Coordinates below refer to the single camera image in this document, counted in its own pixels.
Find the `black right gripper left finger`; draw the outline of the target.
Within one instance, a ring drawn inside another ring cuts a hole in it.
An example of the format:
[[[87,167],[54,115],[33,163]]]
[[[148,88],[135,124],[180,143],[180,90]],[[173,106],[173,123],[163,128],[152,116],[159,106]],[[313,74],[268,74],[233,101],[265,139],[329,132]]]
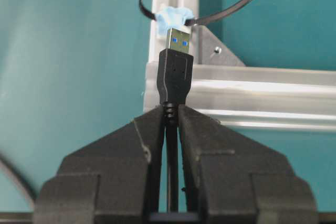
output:
[[[159,209],[163,108],[67,155],[35,203],[34,223],[144,223]]]

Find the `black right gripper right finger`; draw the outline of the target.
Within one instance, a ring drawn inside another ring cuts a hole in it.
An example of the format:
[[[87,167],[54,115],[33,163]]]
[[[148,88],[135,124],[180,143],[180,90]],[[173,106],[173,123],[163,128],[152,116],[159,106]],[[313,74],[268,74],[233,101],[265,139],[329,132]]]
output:
[[[179,107],[188,211],[204,223],[318,223],[309,184],[287,157]]]

